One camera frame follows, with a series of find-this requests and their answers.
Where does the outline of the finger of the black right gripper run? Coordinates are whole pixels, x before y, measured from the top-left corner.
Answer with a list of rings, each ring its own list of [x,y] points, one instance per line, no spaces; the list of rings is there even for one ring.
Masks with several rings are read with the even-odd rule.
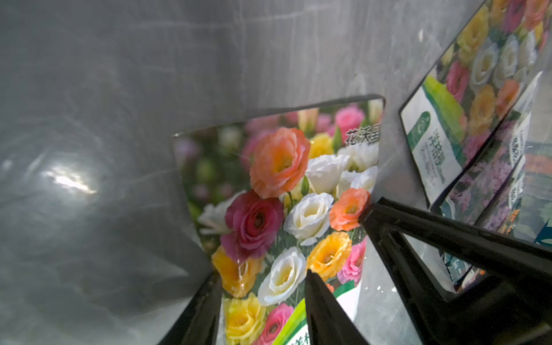
[[[550,344],[551,250],[386,198],[361,224],[424,344]],[[447,290],[411,245],[465,264]]]

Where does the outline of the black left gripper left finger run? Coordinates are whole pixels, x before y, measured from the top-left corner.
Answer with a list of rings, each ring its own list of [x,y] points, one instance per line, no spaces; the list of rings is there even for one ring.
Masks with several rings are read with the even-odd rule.
[[[158,344],[216,344],[221,314],[221,301],[221,276],[218,273],[211,273]]]

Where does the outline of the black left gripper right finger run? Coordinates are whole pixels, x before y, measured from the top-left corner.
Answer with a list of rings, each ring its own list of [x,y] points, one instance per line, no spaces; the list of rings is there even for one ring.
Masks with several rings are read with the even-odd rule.
[[[310,344],[369,345],[324,281],[311,270],[306,275],[305,302]]]

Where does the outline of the pink cosmos seed packet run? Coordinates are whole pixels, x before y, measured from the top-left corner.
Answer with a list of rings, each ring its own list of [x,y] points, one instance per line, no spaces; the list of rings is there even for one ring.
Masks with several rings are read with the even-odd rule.
[[[507,184],[476,225],[551,248],[551,141],[529,142]]]

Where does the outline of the pink flowers seed packet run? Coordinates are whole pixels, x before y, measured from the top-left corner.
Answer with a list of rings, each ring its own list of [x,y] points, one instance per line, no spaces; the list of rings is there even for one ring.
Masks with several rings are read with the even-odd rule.
[[[536,74],[496,133],[435,207],[438,215],[470,225],[484,223],[492,202],[510,182],[519,162],[525,162],[533,102],[542,75]]]

